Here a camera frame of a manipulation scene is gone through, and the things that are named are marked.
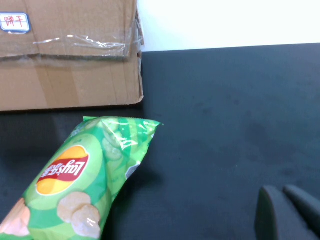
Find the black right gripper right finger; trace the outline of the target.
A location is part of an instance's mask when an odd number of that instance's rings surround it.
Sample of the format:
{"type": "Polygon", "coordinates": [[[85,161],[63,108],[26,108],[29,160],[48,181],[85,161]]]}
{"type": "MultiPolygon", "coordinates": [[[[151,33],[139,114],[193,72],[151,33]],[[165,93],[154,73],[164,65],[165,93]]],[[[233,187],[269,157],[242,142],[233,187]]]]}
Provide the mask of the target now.
{"type": "Polygon", "coordinates": [[[309,228],[319,237],[320,200],[295,185],[286,185],[282,191],[293,203],[309,228]]]}

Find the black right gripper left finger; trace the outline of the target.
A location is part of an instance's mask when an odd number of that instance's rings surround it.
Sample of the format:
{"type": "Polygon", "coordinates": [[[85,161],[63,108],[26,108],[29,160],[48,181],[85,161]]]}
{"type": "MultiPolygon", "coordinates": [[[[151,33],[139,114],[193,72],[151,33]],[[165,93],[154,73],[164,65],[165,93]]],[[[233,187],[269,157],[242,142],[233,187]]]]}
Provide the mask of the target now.
{"type": "Polygon", "coordinates": [[[294,204],[274,186],[260,188],[254,221],[257,240],[318,240],[294,204]]]}

